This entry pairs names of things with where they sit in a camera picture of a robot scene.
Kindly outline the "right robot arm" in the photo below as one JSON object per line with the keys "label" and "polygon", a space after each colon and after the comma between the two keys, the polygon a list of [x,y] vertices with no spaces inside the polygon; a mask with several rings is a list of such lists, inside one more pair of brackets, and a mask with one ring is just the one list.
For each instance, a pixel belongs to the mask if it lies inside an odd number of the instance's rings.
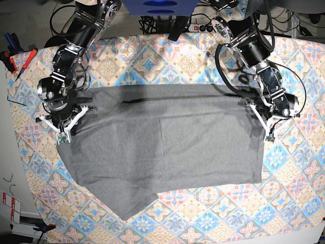
{"label": "right robot arm", "polygon": [[45,122],[56,133],[66,136],[78,125],[88,111],[91,98],[77,95],[77,68],[82,67],[84,55],[113,21],[121,1],[98,1],[90,6],[75,3],[75,11],[60,32],[66,43],[59,47],[53,59],[53,72],[39,81],[37,92],[49,115],[36,121]]}

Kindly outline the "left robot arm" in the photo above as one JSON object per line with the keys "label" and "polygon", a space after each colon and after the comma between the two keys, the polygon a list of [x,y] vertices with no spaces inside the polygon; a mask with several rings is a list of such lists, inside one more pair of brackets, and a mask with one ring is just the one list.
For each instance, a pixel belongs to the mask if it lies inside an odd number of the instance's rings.
{"label": "left robot arm", "polygon": [[[247,8],[249,14],[240,21],[227,21],[220,16],[212,19],[212,27],[221,40],[215,51],[215,63],[222,80],[232,92],[253,99],[253,102],[246,102],[244,105],[250,107],[261,122],[266,131],[265,140],[273,142],[276,125],[281,121],[300,117],[303,108],[299,106],[298,98],[286,93],[282,87],[278,65],[268,60],[275,48],[275,34],[268,1],[253,1]],[[258,28],[261,10],[265,11],[268,17],[271,42]],[[232,50],[244,67],[255,68],[253,78],[257,81],[259,90],[248,91],[231,85],[220,64],[219,55],[223,47]]]}

